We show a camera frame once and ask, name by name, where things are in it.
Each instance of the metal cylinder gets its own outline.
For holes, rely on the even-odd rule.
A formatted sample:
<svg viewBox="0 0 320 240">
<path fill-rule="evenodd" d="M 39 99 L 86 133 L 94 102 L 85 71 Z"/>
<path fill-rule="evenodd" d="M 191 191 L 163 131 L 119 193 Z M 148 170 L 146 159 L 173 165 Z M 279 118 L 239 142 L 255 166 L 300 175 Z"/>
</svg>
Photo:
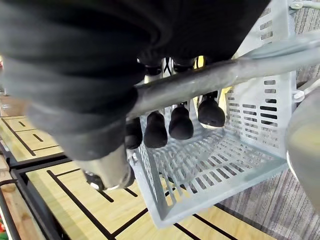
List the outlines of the metal cylinder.
<svg viewBox="0 0 320 240">
<path fill-rule="evenodd" d="M 138 99 L 127 117 L 138 117 L 146 112 L 179 104 L 252 78 L 287 73 L 301 66 L 317 63 L 320 63 L 320 47 L 276 57 L 244 57 L 175 74 L 137 86 Z"/>
</svg>

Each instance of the black rubber tip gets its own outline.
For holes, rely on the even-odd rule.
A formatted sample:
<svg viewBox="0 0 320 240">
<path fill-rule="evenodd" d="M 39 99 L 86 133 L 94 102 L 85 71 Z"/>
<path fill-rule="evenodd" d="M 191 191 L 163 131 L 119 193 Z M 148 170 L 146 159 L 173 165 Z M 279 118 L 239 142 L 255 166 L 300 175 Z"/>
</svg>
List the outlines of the black rubber tip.
<svg viewBox="0 0 320 240">
<path fill-rule="evenodd" d="M 194 125 L 189 118 L 189 111 L 183 106 L 179 106 L 172 111 L 169 134 L 177 140 L 186 140 L 193 137 Z"/>
<path fill-rule="evenodd" d="M 127 149 L 136 149 L 142 143 L 142 130 L 140 118 L 136 117 L 126 122 L 125 125 L 125 146 Z"/>
<path fill-rule="evenodd" d="M 212 98 L 208 98 L 201 102 L 198 107 L 198 120 L 202 124 L 223 127 L 226 116 L 224 111 L 218 106 L 218 103 Z"/>
<path fill-rule="evenodd" d="M 154 111 L 147 117 L 143 142 L 147 148 L 151 149 L 162 148 L 167 144 L 165 118 L 160 112 Z"/>
</svg>

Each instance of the metal frame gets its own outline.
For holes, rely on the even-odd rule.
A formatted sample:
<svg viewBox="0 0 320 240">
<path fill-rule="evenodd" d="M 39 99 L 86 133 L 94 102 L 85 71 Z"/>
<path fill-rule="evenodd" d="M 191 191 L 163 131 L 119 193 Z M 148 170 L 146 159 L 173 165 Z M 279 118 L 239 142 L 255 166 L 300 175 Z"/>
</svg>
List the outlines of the metal frame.
<svg viewBox="0 0 320 240">
<path fill-rule="evenodd" d="M 16 179 L 8 179 L 8 180 L 4 180 L 4 181 L 0 182 L 0 186 L 7 185 L 7 184 L 17 184 L 17 180 Z M 3 218 L 7 224 L 7 227 L 8 227 L 8 229 L 6 231 L 9 232 L 9 234 L 11 235 L 11 237 L 14 240 L 21 240 L 21 238 L 19 236 L 19 232 L 16 227 L 16 224 L 11 216 L 9 207 L 7 205 L 7 202 L 6 202 L 6 199 L 5 199 L 5 196 L 2 192 L 2 190 L 0 190 L 0 206 L 1 206 L 2 213 L 3 213 Z"/>
<path fill-rule="evenodd" d="M 39 169 L 43 169 L 43 168 L 48 168 L 48 167 L 52 167 L 55 165 L 68 163 L 71 161 L 70 159 L 68 159 L 66 157 L 64 157 L 63 159 L 55 160 L 55 161 L 52 159 L 50 159 L 50 160 L 51 160 L 50 162 L 46 162 L 44 164 L 33 165 L 33 166 L 29 166 L 29 167 L 22 168 L 22 169 L 12 169 L 10 171 L 10 173 L 11 173 L 12 177 L 15 178 L 17 188 L 20 191 L 21 195 L 23 196 L 25 203 L 29 207 L 37 224 L 39 225 L 44 237 L 47 240 L 69 240 L 70 238 L 63 231 L 62 226 L 58 223 L 56 218 L 52 215 L 52 213 L 49 210 L 47 211 L 47 213 L 52 215 L 52 218 L 53 218 L 56 226 L 54 226 L 52 224 L 52 222 L 50 222 L 48 220 L 48 218 L 45 216 L 43 210 L 40 208 L 39 202 L 41 203 L 41 205 L 43 207 L 47 208 L 47 205 L 43 201 L 43 199 L 41 198 L 40 194 L 37 194 L 36 196 L 32 195 L 30 190 L 28 189 L 28 186 L 27 186 L 27 184 L 33 185 L 29 181 L 29 179 L 26 175 L 27 172 L 31 172 L 31 171 L 35 171 L 35 170 L 39 170 Z"/>
<path fill-rule="evenodd" d="M 17 161 L 15 156 L 10 151 L 7 151 L 1 142 L 0 142 L 0 150 L 2 151 L 5 161 L 9 165 L 10 169 L 29 168 L 37 164 L 50 163 L 50 162 L 54 162 L 54 161 L 58 161 L 66 158 L 64 152 L 59 152 L 53 155 L 36 157 L 36 158 L 25 160 L 25 161 Z"/>
</svg>

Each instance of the gray metal bar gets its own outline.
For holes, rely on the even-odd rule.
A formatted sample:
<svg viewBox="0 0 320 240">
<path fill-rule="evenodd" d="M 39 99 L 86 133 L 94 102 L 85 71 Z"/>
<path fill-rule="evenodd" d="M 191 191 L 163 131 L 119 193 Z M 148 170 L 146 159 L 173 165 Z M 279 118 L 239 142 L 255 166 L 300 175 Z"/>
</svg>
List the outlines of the gray metal bar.
<svg viewBox="0 0 320 240">
<path fill-rule="evenodd" d="M 218 62 L 137 86 L 138 99 L 128 114 L 135 118 L 146 112 L 188 101 L 196 96 L 248 81 L 252 78 L 291 72 L 304 65 L 320 63 L 320 47 L 292 54 Z"/>
</svg>

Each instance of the gray plastic basket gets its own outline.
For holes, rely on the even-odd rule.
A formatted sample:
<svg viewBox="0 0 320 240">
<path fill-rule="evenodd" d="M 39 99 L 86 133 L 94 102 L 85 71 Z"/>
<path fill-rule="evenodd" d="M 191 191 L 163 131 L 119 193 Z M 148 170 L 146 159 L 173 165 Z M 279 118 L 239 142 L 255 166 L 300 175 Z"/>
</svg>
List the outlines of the gray plastic basket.
<svg viewBox="0 0 320 240">
<path fill-rule="evenodd" d="M 273 0 L 236 57 L 293 33 L 288 3 Z M 191 107 L 192 139 L 169 137 L 159 149 L 142 144 L 131 165 L 155 225 L 176 223 L 287 168 L 284 137 L 295 108 L 295 89 L 295 72 L 251 79 L 226 94 L 224 128 L 203 128 Z M 168 125 L 170 108 L 165 111 Z M 144 131 L 145 116 L 141 125 Z"/>
</svg>

